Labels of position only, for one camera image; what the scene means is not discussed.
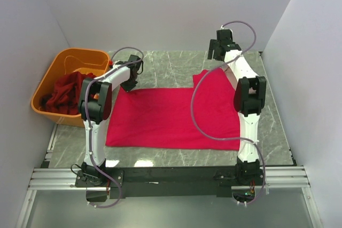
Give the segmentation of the bright pink t shirt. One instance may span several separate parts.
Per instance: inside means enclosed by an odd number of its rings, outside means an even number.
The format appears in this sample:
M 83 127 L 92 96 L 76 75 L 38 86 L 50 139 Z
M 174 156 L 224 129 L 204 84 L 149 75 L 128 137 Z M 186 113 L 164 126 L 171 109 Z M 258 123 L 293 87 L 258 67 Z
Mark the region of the bright pink t shirt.
M 237 151 L 240 146 L 235 90 L 222 69 L 193 75 L 194 88 L 119 90 L 107 147 Z

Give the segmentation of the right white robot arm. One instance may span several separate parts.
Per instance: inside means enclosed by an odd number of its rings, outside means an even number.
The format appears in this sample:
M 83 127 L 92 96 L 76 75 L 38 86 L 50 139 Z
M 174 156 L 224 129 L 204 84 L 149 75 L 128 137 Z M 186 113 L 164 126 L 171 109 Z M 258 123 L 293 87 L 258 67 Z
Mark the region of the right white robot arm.
M 234 178 L 241 184 L 249 183 L 262 176 L 256 146 L 267 81 L 248 64 L 240 46 L 234 42 L 230 29 L 221 28 L 216 31 L 216 39 L 211 39 L 209 43 L 208 59 L 226 62 L 237 82 L 233 104 L 240 121 L 241 140 Z

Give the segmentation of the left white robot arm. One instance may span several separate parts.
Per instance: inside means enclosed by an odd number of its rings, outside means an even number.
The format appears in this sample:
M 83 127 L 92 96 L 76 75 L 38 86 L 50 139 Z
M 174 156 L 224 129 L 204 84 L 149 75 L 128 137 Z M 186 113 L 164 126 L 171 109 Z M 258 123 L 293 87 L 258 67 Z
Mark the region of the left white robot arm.
M 104 176 L 104 122 L 112 111 L 112 91 L 121 86 L 132 90 L 143 70 L 143 58 L 130 55 L 127 61 L 116 61 L 103 75 L 86 78 L 82 82 L 78 110 L 85 127 L 86 154 L 81 165 L 85 176 L 100 179 Z

